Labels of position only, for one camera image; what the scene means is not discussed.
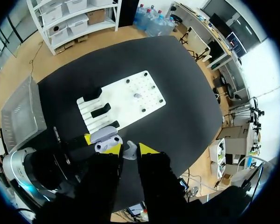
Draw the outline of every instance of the wire basket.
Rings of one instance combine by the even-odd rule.
[[[8,152],[16,151],[47,129],[38,85],[27,77],[1,110],[1,126]]]

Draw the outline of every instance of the wooden floor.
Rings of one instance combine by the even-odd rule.
[[[178,39],[186,31],[186,28],[179,26],[177,33],[172,33]],[[63,65],[76,60],[77,58],[88,54],[97,49],[105,48],[116,43],[144,38],[146,35],[142,31],[138,31],[135,27],[119,28],[118,32],[114,32],[112,28],[98,31],[89,35],[87,41],[75,44],[73,47],[65,50],[61,54],[53,56],[45,43],[42,45],[42,38],[38,32],[28,38],[20,47],[17,58],[10,57],[4,67],[0,71],[0,111],[8,97],[15,91],[16,87],[26,78],[32,71],[31,60],[35,57],[38,49],[40,48],[33,63],[33,78],[39,82],[46,76],[50,75],[53,71],[62,67]],[[213,88],[212,80],[218,76],[217,73],[212,72],[206,68],[207,63],[198,61],[198,65],[207,78],[210,88]],[[228,102],[225,98],[221,98],[222,114],[228,113]],[[193,177],[197,181],[202,178],[202,183],[213,187],[217,182],[210,173],[210,155],[208,148],[204,151],[201,157],[190,167],[190,174],[196,175]],[[213,191],[205,186],[200,188],[200,184],[195,181],[189,181],[189,186],[198,186],[201,195],[212,193]],[[113,221],[124,221],[118,215],[112,216]]]

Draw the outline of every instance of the black table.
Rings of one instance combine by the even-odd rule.
[[[39,83],[47,131],[35,148],[88,133],[76,100],[97,87],[148,70],[167,104],[119,131],[124,142],[142,142],[166,152],[181,175],[204,152],[222,124],[222,114],[204,74],[173,36],[151,37],[116,44],[89,53],[53,72]],[[92,146],[71,152],[75,161],[94,153]],[[136,161],[124,161],[114,210],[144,200]]]

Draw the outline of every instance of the white pegboard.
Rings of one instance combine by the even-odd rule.
[[[91,112],[110,104],[111,110],[93,118]],[[114,121],[120,130],[166,105],[166,101],[148,71],[143,71],[102,88],[98,99],[77,100],[90,134]]]

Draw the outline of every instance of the white storage box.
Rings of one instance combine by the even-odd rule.
[[[66,40],[69,37],[66,23],[60,23],[49,30],[49,37],[54,45]]]
[[[46,25],[58,20],[62,17],[62,3],[61,2],[53,2],[51,4],[44,5],[41,8],[41,16]]]
[[[113,3],[113,0],[89,0],[89,3],[94,6],[105,6]]]
[[[88,17],[85,14],[75,16],[67,20],[67,25],[73,32],[73,35],[78,35],[82,32],[85,32],[87,29]]]
[[[70,13],[78,12],[87,8],[87,0],[69,0],[64,2]]]
[[[225,157],[225,139],[213,141],[210,145],[210,160],[219,164]]]

